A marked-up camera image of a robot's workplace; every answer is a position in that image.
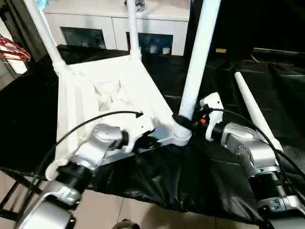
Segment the white cabinet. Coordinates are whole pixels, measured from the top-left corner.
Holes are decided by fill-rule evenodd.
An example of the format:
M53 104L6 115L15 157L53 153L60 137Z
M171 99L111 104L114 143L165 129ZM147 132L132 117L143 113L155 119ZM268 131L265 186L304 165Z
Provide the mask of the white cabinet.
M183 55L190 0L146 0L137 13L142 50ZM122 0L50 0L44 9L57 45L129 49L128 12Z
M98 34L98 38L95 37L95 39L100 40L101 46L104 44L106 49L116 49L112 20L109 17L50 13L45 16L57 45L68 44L69 38L74 35L79 36L79 42L83 42L83 45L87 46L88 40L82 40L83 37L79 33L83 33L85 36L89 32L88 30L95 30L94 32Z

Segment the black plastic sheet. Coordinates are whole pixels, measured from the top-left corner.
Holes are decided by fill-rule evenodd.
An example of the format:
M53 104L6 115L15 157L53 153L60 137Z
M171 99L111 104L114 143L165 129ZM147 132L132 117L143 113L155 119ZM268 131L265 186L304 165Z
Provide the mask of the black plastic sheet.
M126 54L61 48L68 63ZM143 57L143 63L174 112L177 112L187 75L183 57ZM294 69L264 63L238 66L285 153L305 171L303 114L305 77ZM199 99L218 92L224 107L249 117L234 81L234 66L226 60L209 61ZM56 136L57 77L46 59L0 92L2 170L33 175ZM244 125L234 116L225 121ZM289 178L301 194L305 184L284 160ZM247 223L259 223L250 185L233 154L219 143L194 135L185 147L165 146L101 167L92 189L155 203L164 208L192 211Z

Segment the white tube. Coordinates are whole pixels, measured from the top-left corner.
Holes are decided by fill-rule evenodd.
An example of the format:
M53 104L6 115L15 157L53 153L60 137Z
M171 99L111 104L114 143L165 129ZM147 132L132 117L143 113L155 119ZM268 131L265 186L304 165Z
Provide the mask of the white tube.
M234 76L238 84L239 90L243 96L244 103L246 104L248 112L251 116L252 122L267 135L267 137L270 139L270 141L277 150L283 152L281 144L278 140L275 139L274 135L272 134L270 127L266 122L261 110L259 109L259 106L257 105L247 83L244 81L242 74L240 72L236 72Z
M205 63L209 54L221 0L204 0L193 46L192 57L184 86L179 115L192 119L200 89ZM174 135L186 139L191 131L176 124Z
M131 59L141 59L135 1L127 0L127 8L129 14L130 56Z
M32 17L34 24L39 32L39 35L42 38L44 46L46 47L52 59L54 68L56 68L57 66L65 65L65 62L61 58L61 55L56 48L56 45L49 33L49 30L46 24L44 23L44 20L38 10L35 0L24 0L24 3L27 6L30 16Z

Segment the tile floor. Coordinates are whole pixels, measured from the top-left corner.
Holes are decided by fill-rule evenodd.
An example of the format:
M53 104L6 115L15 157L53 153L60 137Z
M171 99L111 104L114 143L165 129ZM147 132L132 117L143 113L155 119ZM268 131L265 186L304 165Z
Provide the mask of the tile floor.
M0 74L3 71L3 68L5 68L5 67L3 66L2 63L0 63ZM9 85L11 82L13 82L13 80L14 80L13 76L8 71L6 73L4 73L3 75L0 75L0 91L3 88L5 88L7 85Z
M0 200L11 185L12 179L0 172ZM7 203L9 209L16 201L15 210L20 206L21 197L26 190L19 187L16 195ZM75 229L111 229L122 219L131 219L142 229L258 229L257 226L234 222L227 219L204 216L195 213L180 213L166 210L156 205L93 191L85 191L83 200L74 212L77 219ZM13 228L13 222L0 218L0 229Z

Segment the black cable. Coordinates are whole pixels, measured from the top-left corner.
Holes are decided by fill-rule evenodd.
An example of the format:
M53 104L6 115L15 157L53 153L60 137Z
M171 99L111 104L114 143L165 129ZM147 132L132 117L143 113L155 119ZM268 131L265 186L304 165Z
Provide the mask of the black cable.
M136 111L114 111L114 112L109 112L109 113L106 113L106 114L101 114L99 116L96 116L92 119L89 119L79 125L77 125L76 127L74 127L72 130L70 130L68 133L66 133L58 142L56 142L52 148L46 153L46 155L44 156L44 158L42 159L41 163L39 164L39 166L36 168L36 171L35 171L35 175L34 175L34 178L31 182L31 185L30 185L30 188L27 192L27 194L25 195L25 198L22 202L22 206L21 206L21 210L19 212L19 216L22 216L24 210L25 210L25 205L26 205L26 199L28 198L28 196L31 195L31 191L32 191L32 187L34 186L34 183L35 183L35 180L37 179L38 175L41 173L42 169L44 168L45 166L45 163L47 161L47 159L52 155L53 151L56 149L56 147L63 141L65 140L70 134L72 134L74 131L76 131L77 129L81 128L82 126L90 123L90 122L93 122L97 119L100 119L100 118L104 118L106 116L110 116L110 115L116 115L116 114L135 114L137 117L141 116L142 113L140 112L136 112Z
M272 62L270 62L270 61L269 61L269 62L265 61L265 64L266 64L268 67L273 68L273 70L276 71L276 72L277 72L277 70L275 69L275 67L278 68L278 69L280 69L280 70L286 71L286 72L288 73L288 75L296 75L296 74L304 75L304 73L302 73L302 72L299 72L299 71L296 71L296 70L290 70L290 69L288 69L288 68L282 67L282 66L280 66L278 63L272 63Z
M210 109L210 111L222 111L224 113L229 113L229 114L233 114L241 119L243 119L244 121L246 121L250 126L252 126L255 130L257 130L267 141L267 143L269 144L269 146L271 147L271 149L274 151L274 154L275 154L275 158L276 160L278 161L278 164L279 164L279 167L285 177L286 180L287 179L287 175L285 173L285 170L283 168L283 165L281 163L281 159L279 157L279 155L281 155L283 158L285 158L294 168L295 170L297 171L297 173L302 177L302 179L305 181L305 173L296 165L296 163L293 162L293 160L291 160L286 154L284 154L283 152L277 150L275 148L275 146L273 145L273 143L270 141L270 139L267 137L267 135L259 128L257 127L252 121L250 121L249 119L243 117L242 115L236 113L236 112L233 112L233 111L230 111L230 110L226 110L226 109L219 109L219 108L208 108Z

